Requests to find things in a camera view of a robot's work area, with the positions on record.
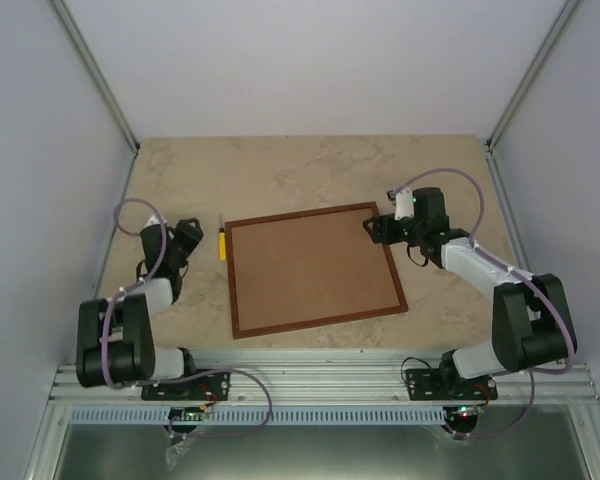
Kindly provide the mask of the yellow handled screwdriver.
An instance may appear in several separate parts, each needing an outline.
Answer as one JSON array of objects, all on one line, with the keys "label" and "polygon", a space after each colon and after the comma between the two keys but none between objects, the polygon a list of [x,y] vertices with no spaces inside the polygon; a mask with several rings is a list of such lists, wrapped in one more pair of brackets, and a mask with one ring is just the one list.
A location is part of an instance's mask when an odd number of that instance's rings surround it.
[{"label": "yellow handled screwdriver", "polygon": [[221,261],[227,260],[226,230],[224,218],[222,215],[219,215],[218,254]]}]

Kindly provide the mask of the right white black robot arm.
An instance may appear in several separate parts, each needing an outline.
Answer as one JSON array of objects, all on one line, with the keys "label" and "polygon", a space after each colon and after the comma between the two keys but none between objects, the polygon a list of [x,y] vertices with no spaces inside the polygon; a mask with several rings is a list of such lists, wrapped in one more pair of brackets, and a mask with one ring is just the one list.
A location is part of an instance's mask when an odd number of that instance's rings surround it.
[{"label": "right white black robot arm", "polygon": [[453,273],[492,304],[490,340],[445,353],[435,379],[442,393],[461,399],[493,375],[572,362],[577,340],[562,282],[552,274],[519,270],[483,249],[469,232],[454,228],[436,187],[387,194],[392,214],[362,224],[376,244],[418,249],[426,264]]}]

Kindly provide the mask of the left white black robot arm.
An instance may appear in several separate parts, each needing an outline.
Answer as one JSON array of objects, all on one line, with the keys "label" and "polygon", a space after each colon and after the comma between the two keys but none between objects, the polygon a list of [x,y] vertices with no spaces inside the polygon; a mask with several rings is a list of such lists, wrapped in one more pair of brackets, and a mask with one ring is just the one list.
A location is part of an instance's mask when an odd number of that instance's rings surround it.
[{"label": "left white black robot arm", "polygon": [[107,364],[114,384],[164,380],[177,399],[198,390],[199,376],[190,352],[183,347],[162,348],[154,344],[151,317],[175,303],[180,295],[189,257],[203,239],[196,218],[182,219],[166,228],[165,254],[155,276],[137,290],[116,301],[109,329],[104,330],[108,302],[97,299],[79,307],[76,376],[81,386],[106,384],[102,372],[102,338],[108,340]]}]

